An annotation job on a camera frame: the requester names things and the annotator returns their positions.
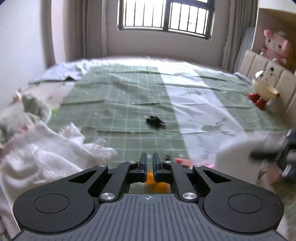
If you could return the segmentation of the cream round plush doll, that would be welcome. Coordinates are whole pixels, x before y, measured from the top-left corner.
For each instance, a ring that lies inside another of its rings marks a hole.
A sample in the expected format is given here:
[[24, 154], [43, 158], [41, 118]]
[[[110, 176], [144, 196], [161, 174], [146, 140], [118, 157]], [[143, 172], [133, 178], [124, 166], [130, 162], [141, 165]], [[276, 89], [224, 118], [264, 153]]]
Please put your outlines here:
[[276, 62], [271, 62], [270, 66], [257, 71], [252, 78], [251, 85], [254, 93], [248, 95], [256, 107], [264, 110], [270, 100], [280, 98], [280, 92], [275, 85], [279, 81], [278, 74], [275, 72]]

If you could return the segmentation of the white fluffy blanket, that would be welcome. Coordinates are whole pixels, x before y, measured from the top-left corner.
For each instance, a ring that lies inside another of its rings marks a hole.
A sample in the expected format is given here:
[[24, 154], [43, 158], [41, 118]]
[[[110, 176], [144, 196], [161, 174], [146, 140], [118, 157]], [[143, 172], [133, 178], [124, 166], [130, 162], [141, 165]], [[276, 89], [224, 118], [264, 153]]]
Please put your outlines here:
[[45, 124], [17, 133], [1, 153], [1, 220], [10, 237], [20, 232], [13, 204], [24, 192], [99, 164], [110, 164], [117, 155], [106, 141], [86, 144], [73, 124], [58, 133]]

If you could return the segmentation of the barred window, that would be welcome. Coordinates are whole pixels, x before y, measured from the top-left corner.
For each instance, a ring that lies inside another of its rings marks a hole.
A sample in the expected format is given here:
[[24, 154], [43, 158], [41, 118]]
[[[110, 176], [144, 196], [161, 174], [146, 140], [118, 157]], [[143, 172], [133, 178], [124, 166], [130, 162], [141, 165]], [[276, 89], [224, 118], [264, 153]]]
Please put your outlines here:
[[120, 0], [119, 30], [148, 30], [179, 33], [210, 39], [215, 1]]

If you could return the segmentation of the grey curtain right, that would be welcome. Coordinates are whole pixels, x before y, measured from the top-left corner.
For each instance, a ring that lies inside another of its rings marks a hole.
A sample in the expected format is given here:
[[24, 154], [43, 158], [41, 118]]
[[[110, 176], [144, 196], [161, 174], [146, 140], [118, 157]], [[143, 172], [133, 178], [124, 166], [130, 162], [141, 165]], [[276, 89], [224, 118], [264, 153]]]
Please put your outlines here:
[[221, 63], [229, 72], [234, 69], [246, 29], [255, 26], [257, 6], [258, 1], [230, 1], [229, 27]]

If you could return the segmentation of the pink plush bunny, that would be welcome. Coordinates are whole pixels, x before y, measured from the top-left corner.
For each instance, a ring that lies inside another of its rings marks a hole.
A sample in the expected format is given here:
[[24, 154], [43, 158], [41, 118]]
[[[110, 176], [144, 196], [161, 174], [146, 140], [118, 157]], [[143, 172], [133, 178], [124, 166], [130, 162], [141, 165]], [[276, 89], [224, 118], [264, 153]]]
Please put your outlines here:
[[266, 29], [263, 31], [265, 40], [260, 55], [264, 56], [287, 69], [295, 64], [294, 51], [291, 42], [285, 38], [285, 33]]

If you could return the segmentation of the beige padded headboard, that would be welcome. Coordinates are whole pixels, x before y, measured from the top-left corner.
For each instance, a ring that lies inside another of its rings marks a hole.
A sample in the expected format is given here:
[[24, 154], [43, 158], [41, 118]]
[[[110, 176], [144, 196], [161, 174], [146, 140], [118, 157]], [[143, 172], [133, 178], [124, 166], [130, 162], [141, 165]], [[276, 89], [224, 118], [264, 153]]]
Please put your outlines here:
[[255, 92], [285, 123], [295, 127], [295, 75], [292, 72], [247, 50], [239, 73], [251, 80]]

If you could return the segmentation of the orange flower hair accessory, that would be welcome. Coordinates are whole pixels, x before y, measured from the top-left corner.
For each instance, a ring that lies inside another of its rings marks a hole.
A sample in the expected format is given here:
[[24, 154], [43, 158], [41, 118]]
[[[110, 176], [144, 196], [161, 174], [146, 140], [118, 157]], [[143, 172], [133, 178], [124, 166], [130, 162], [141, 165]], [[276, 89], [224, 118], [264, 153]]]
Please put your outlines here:
[[144, 185], [144, 190], [147, 193], [170, 193], [170, 185], [165, 182], [156, 183], [152, 171], [147, 173], [147, 181]]

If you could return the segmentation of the black hair clip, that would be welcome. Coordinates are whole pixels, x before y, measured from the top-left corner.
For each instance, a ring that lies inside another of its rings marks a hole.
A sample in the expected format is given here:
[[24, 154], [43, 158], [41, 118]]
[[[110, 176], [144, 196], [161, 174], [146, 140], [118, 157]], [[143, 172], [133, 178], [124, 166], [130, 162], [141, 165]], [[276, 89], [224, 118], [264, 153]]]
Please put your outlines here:
[[167, 126], [167, 124], [164, 121], [162, 121], [157, 116], [153, 116], [153, 115], [151, 115], [149, 118], [146, 118], [146, 122], [149, 126], [157, 129], [166, 128]]

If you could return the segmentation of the grey curtain left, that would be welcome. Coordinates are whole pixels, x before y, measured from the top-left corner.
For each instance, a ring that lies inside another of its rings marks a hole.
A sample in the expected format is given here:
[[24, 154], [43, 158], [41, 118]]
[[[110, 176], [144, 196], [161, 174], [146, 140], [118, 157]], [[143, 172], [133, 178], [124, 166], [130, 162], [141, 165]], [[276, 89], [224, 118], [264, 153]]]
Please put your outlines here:
[[106, 4], [103, 0], [63, 1], [66, 62], [107, 56]]

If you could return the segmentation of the pink storage box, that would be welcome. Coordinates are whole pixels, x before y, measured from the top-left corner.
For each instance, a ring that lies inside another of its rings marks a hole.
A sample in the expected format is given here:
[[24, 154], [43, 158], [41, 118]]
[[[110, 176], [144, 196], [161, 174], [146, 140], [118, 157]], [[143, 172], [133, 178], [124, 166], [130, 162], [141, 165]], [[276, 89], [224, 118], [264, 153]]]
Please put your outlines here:
[[267, 182], [274, 184], [281, 180], [282, 171], [268, 161], [252, 160], [250, 154], [253, 151], [277, 151], [284, 139], [285, 135], [281, 133], [239, 134], [222, 142], [215, 163], [204, 166], [252, 184], [256, 184], [261, 176], [266, 176]]

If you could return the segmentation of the grey plush toy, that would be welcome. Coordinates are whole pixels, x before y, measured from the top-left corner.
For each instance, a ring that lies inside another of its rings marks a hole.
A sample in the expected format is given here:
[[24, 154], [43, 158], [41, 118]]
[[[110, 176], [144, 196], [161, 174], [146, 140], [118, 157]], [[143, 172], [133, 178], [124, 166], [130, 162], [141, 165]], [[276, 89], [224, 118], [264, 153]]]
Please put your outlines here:
[[13, 108], [1, 114], [1, 149], [18, 132], [34, 126], [40, 121], [47, 124], [52, 112], [50, 106], [41, 97], [32, 93], [15, 95], [15, 104], [21, 103], [22, 108]]

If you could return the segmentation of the grey curtain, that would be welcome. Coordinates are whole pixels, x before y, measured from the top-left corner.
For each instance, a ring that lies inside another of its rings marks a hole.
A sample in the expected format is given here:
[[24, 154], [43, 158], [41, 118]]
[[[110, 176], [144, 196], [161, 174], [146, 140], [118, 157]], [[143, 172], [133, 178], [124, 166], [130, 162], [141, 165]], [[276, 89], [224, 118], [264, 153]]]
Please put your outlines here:
[[107, 56], [106, 4], [103, 0], [63, 1], [66, 62]]
[[230, 1], [229, 27], [221, 63], [229, 72], [234, 69], [246, 29], [255, 26], [257, 6], [258, 1]]

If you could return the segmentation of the green checked bed sheet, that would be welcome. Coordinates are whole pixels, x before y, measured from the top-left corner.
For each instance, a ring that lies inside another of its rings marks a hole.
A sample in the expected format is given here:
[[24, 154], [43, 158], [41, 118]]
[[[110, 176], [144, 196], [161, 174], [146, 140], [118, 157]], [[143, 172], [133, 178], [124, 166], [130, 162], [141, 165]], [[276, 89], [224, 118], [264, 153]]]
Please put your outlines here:
[[[71, 63], [74, 86], [47, 126], [73, 123], [88, 143], [103, 138], [110, 164], [35, 188], [18, 240], [282, 240], [284, 213], [273, 192], [219, 172], [219, 146], [239, 134], [289, 131], [271, 105], [249, 100], [236, 75], [188, 63], [144, 59]], [[151, 115], [166, 123], [153, 128]], [[170, 193], [147, 193], [138, 163], [162, 161]]]

